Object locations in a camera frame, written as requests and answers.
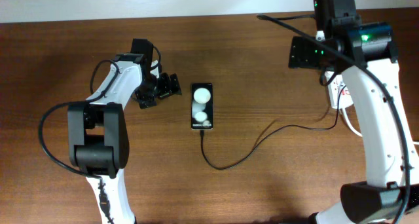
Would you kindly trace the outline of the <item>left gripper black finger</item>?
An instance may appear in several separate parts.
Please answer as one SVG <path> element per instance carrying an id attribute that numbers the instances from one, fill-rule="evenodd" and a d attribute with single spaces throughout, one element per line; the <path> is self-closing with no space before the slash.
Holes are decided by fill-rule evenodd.
<path id="1" fill-rule="evenodd" d="M 179 79 L 175 73 L 170 75 L 170 95 L 182 95 Z"/>
<path id="2" fill-rule="evenodd" d="M 161 74 L 158 79 L 158 98 L 164 99 L 172 95 L 172 84 L 170 76 L 167 73 Z"/>

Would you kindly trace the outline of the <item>black smartphone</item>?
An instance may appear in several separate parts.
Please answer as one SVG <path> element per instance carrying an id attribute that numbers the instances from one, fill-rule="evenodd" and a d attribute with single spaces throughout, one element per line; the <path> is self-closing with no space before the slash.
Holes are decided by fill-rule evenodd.
<path id="1" fill-rule="evenodd" d="M 191 84 L 191 129 L 212 130 L 213 85 L 211 83 Z"/>

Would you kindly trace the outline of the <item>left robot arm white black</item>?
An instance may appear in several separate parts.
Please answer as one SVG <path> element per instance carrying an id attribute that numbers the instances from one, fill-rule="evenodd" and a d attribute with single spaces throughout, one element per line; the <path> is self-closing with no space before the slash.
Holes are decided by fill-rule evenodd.
<path id="1" fill-rule="evenodd" d="M 110 71 L 85 102 L 69 106 L 69 159 L 86 174 L 102 223 L 136 223 L 124 182 L 130 144 L 124 108 L 134 99 L 142 109 L 157 100 L 180 95 L 177 75 L 162 71 L 154 60 L 157 48 L 147 39 L 134 39 L 128 53 L 109 61 Z"/>

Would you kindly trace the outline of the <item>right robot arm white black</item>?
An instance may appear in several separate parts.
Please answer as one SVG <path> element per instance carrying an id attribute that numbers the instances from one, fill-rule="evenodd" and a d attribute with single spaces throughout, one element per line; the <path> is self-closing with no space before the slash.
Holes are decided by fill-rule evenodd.
<path id="1" fill-rule="evenodd" d="M 361 129 L 366 180 L 310 223 L 399 221 L 418 210 L 418 153 L 399 89 L 398 51 L 385 22 L 363 24 L 354 0 L 314 0 L 318 34 L 293 39 L 289 67 L 340 75 Z"/>

